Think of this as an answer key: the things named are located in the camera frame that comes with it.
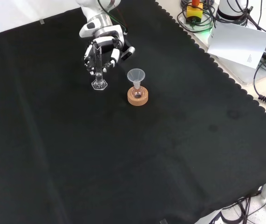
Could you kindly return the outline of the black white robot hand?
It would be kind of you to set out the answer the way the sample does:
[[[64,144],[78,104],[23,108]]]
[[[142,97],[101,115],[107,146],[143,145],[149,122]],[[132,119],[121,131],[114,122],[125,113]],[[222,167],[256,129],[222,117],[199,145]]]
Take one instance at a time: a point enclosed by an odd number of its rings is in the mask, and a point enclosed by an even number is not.
[[[123,46],[124,44],[117,37],[103,36],[95,38],[90,42],[83,56],[84,66],[92,76],[95,75],[95,53],[93,47],[101,47],[104,53],[111,51],[110,60],[102,66],[103,72],[107,72],[117,65]]]

